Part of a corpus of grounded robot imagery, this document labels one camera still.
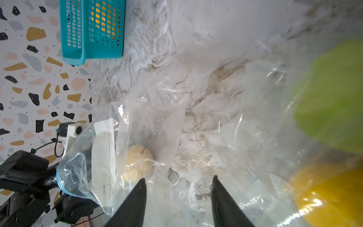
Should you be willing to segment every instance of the terrazzo pattern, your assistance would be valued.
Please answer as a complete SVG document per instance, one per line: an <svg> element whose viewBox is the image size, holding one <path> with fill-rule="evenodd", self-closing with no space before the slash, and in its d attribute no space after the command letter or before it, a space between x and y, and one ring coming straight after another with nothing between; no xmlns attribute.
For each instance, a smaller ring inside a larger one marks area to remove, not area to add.
<svg viewBox="0 0 363 227"><path fill-rule="evenodd" d="M90 122L90 69L63 62L59 22L58 0L0 3L0 164L51 142L62 122ZM60 160L54 144L36 155L50 165ZM50 191L51 206L58 192ZM0 204L11 194L0 189Z"/></svg>

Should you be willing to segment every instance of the black cable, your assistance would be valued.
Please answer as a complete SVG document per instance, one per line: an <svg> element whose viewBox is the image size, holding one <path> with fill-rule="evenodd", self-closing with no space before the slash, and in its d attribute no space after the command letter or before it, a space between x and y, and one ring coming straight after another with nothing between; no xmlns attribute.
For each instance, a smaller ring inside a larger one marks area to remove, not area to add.
<svg viewBox="0 0 363 227"><path fill-rule="evenodd" d="M79 225L79 224L82 224L82 223L85 223L85 222L91 221L92 219L95 219L95 218L97 218L97 217L101 216L102 214L99 214L99 215L97 215L96 217L93 217L93 218L91 218L91 219L88 219L87 221L84 221L84 222L81 222L81 223L75 224L75 225L73 225L73 226L77 226L77 225Z"/></svg>
<svg viewBox="0 0 363 227"><path fill-rule="evenodd" d="M33 148L32 148L32 151L31 151L30 153L28 153L27 155L25 155L25 156L23 156L23 157L20 157L20 158L18 158L18 159L16 159L16 160L14 160L14 161L8 162L8 163L5 163L5 162L6 162L6 160L5 160L5 161L3 162L3 164L5 163L5 164L7 165L7 164L11 164L11 163L13 163L13 162L17 162L17 161L19 161L19 160L20 160L20 159L22 159L22 158L28 157L30 154L35 154L35 152L36 152L37 150L41 149L42 147L44 147L44 146L46 146L46 145L49 145L49 144L51 144L51 143L56 143L56 142L57 142L57 140L56 140L56 141L49 142L49 143L46 143L46 144L44 144L43 146L38 147L37 149L33 149Z"/></svg>
<svg viewBox="0 0 363 227"><path fill-rule="evenodd" d="M59 133L57 133L56 145L54 146L54 155L55 155L57 158L60 158L60 157L62 157L62 156L63 156L64 148L63 148L63 152L62 152L62 154L61 154L60 156L58 156L58 155L57 155L57 152L56 152L56 150L57 150L57 143L58 143L58 136L59 136Z"/></svg>

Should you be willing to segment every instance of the basket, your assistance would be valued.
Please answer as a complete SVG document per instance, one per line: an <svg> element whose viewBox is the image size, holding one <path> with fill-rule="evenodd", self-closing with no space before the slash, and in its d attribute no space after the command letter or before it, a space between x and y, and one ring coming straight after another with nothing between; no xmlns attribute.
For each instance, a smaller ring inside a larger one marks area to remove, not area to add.
<svg viewBox="0 0 363 227"><path fill-rule="evenodd" d="M90 58L119 58L123 51L125 0L61 0L63 60L83 65Z"/></svg>

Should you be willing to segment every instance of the marble countertop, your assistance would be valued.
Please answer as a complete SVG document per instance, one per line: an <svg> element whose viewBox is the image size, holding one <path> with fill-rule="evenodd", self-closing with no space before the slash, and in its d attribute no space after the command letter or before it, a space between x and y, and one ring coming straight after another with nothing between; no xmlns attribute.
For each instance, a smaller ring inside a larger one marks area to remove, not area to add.
<svg viewBox="0 0 363 227"><path fill-rule="evenodd" d="M169 76L189 95L169 180L184 202L202 211L210 196L212 178L206 178L223 174L225 159L238 165L228 155L226 135L239 119L246 64L293 38L359 31L362 7L354 6L323 0L126 1L123 57L91 64L93 114L139 81Z"/></svg>

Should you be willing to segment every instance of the green object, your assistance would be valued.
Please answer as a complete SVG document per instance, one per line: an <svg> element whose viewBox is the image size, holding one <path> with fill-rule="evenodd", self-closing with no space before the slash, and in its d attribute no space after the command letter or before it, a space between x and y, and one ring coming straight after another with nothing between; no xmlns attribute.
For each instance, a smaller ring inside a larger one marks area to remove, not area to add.
<svg viewBox="0 0 363 227"><path fill-rule="evenodd" d="M299 87L298 127L328 146L363 154L363 39L319 56L308 79Z"/></svg>

